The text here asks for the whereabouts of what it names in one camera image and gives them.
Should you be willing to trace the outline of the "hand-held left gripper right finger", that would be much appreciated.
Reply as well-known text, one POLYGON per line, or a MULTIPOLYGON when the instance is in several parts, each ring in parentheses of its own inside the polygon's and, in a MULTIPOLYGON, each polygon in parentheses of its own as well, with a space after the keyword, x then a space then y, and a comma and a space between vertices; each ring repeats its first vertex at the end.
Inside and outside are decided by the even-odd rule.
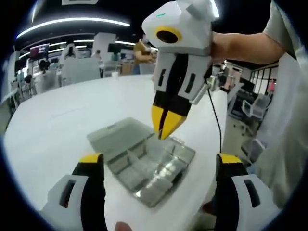
POLYGON ((216 157, 216 231, 262 231, 279 214, 271 190, 241 160, 216 157))

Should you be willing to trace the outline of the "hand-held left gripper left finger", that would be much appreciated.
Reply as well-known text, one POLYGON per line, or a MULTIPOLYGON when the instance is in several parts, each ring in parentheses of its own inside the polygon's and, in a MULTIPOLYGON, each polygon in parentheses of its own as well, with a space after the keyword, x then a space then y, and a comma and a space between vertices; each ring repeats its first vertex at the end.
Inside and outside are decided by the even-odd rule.
POLYGON ((105 196, 103 154, 87 155, 49 190, 39 213, 56 231, 104 231, 105 196))

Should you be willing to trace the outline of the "person's left hand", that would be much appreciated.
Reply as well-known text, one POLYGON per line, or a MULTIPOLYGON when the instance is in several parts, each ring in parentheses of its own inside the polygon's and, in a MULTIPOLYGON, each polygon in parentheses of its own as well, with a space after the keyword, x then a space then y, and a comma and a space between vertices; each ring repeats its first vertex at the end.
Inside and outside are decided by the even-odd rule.
POLYGON ((132 231, 132 228, 127 223, 119 221, 115 225, 115 231, 132 231))

